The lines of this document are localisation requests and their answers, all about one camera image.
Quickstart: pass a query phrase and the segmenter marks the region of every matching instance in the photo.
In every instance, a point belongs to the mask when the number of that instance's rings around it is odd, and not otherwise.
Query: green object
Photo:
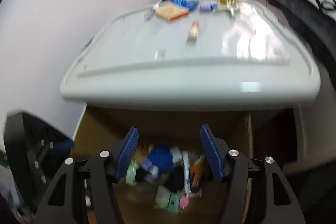
[[[167,211],[177,214],[179,212],[179,202],[180,195],[177,193],[171,193]]]
[[[126,181],[125,181],[126,184],[130,186],[137,185],[137,182],[135,181],[135,175],[138,169],[139,169],[139,165],[137,164],[135,160],[132,160],[127,169]]]
[[[8,167],[9,166],[9,162],[8,162],[8,158],[5,152],[0,150],[0,165],[4,166],[4,167]]]
[[[155,197],[155,209],[165,209],[168,206],[171,192],[164,186],[159,185]]]

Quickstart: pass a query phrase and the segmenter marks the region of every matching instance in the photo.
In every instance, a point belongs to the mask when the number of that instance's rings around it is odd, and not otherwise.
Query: ribbed blue pad
[[[129,163],[131,162],[135,149],[137,148],[138,141],[139,132],[137,128],[134,128],[117,159],[114,175],[117,181],[126,175]]]
[[[205,126],[201,127],[201,142],[208,158],[213,175],[219,180],[224,179],[222,159],[217,151],[217,148],[212,141],[212,138]]]

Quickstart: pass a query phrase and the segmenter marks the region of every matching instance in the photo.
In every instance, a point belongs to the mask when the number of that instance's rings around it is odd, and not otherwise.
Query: open drawer
[[[134,111],[88,107],[75,137],[72,157],[83,160],[108,150],[111,144],[125,137],[131,126],[139,130],[139,145],[178,145],[181,150],[203,152],[200,128],[207,123],[217,138],[224,139],[230,148],[253,156],[251,119],[248,112],[164,112]],[[178,214],[154,209],[155,200],[143,202],[134,186],[121,180],[113,185],[115,196],[125,224],[133,223],[216,223],[226,196],[226,183],[216,178],[204,182],[202,197],[192,198],[188,207]],[[251,194],[248,184],[243,221]],[[90,223],[96,223],[93,211],[88,213]]]

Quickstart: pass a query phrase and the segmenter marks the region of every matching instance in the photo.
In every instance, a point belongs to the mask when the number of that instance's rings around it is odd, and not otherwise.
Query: pink round object
[[[186,208],[188,206],[188,204],[189,204],[189,198],[187,198],[185,196],[180,198],[180,207],[182,209]]]

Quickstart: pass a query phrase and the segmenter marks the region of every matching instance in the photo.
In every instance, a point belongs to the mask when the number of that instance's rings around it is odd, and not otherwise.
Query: blue gripper pad
[[[116,181],[119,181],[126,175],[132,156],[135,152],[135,149],[137,148],[138,141],[138,129],[131,128],[123,140],[124,145],[119,153],[119,156],[117,157],[114,174]]]
[[[205,125],[201,127],[201,142],[213,175],[219,181],[222,181],[224,179],[223,160],[215,144],[216,138],[212,134],[211,130]]]

